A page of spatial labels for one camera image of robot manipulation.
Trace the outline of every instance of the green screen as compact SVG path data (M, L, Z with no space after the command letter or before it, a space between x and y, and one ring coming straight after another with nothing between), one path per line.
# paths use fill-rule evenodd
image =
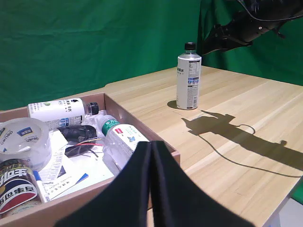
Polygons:
M243 10L238 2L204 0L201 2L199 35L205 38L215 24L226 25L233 13ZM303 18L282 26L282 39L269 31L250 47L227 52L213 52L203 57L203 64L258 77L303 85Z
M200 0L0 0L0 110L177 64Z

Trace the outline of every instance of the bottle on table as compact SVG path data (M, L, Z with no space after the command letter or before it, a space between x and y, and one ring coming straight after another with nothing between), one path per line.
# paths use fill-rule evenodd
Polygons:
M195 43L185 43L185 53L178 56L177 107L192 110L198 107L202 57L196 54Z
M49 130L81 124L87 116L98 112L98 103L85 103L80 98L31 103L27 106L28 116L45 122Z
M111 115L96 117L98 130L105 136L104 153L108 153L121 170L139 141L148 141L133 125L121 124Z

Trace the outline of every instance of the red wire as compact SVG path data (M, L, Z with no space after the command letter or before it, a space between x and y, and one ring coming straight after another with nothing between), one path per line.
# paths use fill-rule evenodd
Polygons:
M102 144L98 144L98 143L78 143L75 146L83 146L83 145L95 145L95 146L103 146Z

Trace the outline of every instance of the water bottle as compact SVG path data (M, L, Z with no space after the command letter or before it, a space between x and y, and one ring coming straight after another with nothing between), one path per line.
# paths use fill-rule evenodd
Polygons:
M123 169L139 141L148 141L133 125L120 124L111 115L97 116L98 130L105 136L104 153L108 153L119 169Z
M80 98L31 103L27 106L28 117L45 122L49 130L81 124L87 116L98 112L98 103L85 103Z
M178 56L177 107L192 110L198 107L202 58L195 43L185 43L185 53Z

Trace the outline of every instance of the cardboard box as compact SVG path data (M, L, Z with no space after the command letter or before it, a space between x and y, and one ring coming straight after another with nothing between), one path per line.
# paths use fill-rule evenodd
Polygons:
M135 126L148 140L163 140L106 94L98 93L80 96L80 98L85 102L97 102L100 110L106 109L107 113L114 116L119 122ZM0 122L19 117L27 117L26 107L1 112ZM180 163L180 154L168 143L166 143L166 146L175 160ZM73 213L96 197L112 180L113 178L107 179L77 192L25 210L19 214L3 218L0 220L0 226L53 226L57 220Z

